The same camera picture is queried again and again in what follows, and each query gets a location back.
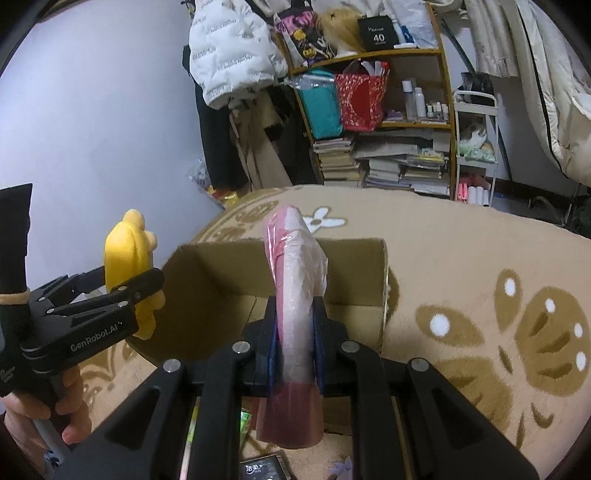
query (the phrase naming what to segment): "plastic bag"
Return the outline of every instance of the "plastic bag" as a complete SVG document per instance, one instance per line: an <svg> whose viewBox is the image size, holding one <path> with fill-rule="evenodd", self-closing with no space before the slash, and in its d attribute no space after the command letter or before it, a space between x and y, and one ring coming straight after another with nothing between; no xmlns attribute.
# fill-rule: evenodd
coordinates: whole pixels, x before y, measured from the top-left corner
<svg viewBox="0 0 591 480"><path fill-rule="evenodd" d="M312 88L324 87L335 83L333 76L314 75L313 73L305 73L303 75L296 75L295 77L286 77L283 84L294 90L312 90Z"/></svg>
<svg viewBox="0 0 591 480"><path fill-rule="evenodd" d="M191 181L199 185L203 190L207 190L211 186L212 181L209 179L209 173L207 172L207 165L205 160L197 158L195 165L189 170L189 178Z"/></svg>
<svg viewBox="0 0 591 480"><path fill-rule="evenodd" d="M259 404L256 437L282 448L322 440L322 398L314 377L312 300L326 291L328 260L292 206L265 219L265 253L277 288L277 332L282 352L278 384Z"/></svg>
<svg viewBox="0 0 591 480"><path fill-rule="evenodd" d="M384 0L386 14L394 14L400 26L406 26L419 48L437 48L431 18L423 0Z"/></svg>

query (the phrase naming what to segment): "teal bag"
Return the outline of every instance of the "teal bag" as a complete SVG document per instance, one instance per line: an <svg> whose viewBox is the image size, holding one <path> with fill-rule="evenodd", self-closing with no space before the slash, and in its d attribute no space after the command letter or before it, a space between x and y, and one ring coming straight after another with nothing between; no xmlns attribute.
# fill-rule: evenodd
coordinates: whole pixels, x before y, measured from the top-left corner
<svg viewBox="0 0 591 480"><path fill-rule="evenodd" d="M313 69L308 73L329 77L333 80L335 78L333 73L325 69ZM343 125L340 123L339 101L336 96L335 83L324 83L307 90L299 90L298 93L304 104L314 139L340 136L343 132Z"/></svg>

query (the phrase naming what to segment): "rubber band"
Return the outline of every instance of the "rubber band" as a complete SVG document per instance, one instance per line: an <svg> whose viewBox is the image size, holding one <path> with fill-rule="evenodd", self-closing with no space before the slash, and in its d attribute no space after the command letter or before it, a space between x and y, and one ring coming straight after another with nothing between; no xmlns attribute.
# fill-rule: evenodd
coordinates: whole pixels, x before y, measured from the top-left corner
<svg viewBox="0 0 591 480"><path fill-rule="evenodd" d="M25 305L29 302L31 290L20 293L0 293L0 305Z"/></svg>

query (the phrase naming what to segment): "plastic container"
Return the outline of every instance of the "plastic container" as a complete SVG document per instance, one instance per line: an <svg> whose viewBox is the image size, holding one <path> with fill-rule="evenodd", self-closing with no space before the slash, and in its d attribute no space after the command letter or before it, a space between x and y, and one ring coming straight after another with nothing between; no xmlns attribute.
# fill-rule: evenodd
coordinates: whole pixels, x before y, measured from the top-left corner
<svg viewBox="0 0 591 480"><path fill-rule="evenodd" d="M296 87L310 121L312 135L316 140L338 137L343 132L337 100L335 76L323 69L309 70L307 82L311 88Z"/></svg>
<svg viewBox="0 0 591 480"><path fill-rule="evenodd" d="M406 104L407 120L414 122L417 119L417 106L414 100L413 81L403 80L402 91L404 92L404 103Z"/></svg>
<svg viewBox="0 0 591 480"><path fill-rule="evenodd" d="M417 104L417 117L419 119L427 117L427 107L425 105L425 96L423 95L423 89L416 87L414 89L414 100Z"/></svg>

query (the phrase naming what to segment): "finger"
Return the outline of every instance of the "finger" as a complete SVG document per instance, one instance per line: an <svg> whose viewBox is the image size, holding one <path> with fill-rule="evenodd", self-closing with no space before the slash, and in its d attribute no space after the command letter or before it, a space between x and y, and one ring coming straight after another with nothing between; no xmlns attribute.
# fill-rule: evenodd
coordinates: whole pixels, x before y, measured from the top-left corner
<svg viewBox="0 0 591 480"><path fill-rule="evenodd" d="M29 419L46 420L51 417L51 410L47 405L25 392L12 392L3 397L2 402L7 410L12 410Z"/></svg>
<svg viewBox="0 0 591 480"><path fill-rule="evenodd" d="M56 413L58 415L74 413L82 405L83 393L84 383L79 378L73 385L66 389L66 394L56 403Z"/></svg>
<svg viewBox="0 0 591 480"><path fill-rule="evenodd" d="M64 383L64 387L70 387L80 378L80 367L76 365L75 367L65 370L61 378Z"/></svg>
<svg viewBox="0 0 591 480"><path fill-rule="evenodd" d="M90 435L92 422L88 415L88 406L82 402L82 406L72 414L70 424L64 429L61 438L68 445L80 443Z"/></svg>
<svg viewBox="0 0 591 480"><path fill-rule="evenodd" d="M39 435L31 419L14 413L12 410L7 410L6 416L4 417L4 425L6 425L10 435L19 445L33 444L44 450L47 449L46 443L41 438L41 435Z"/></svg>

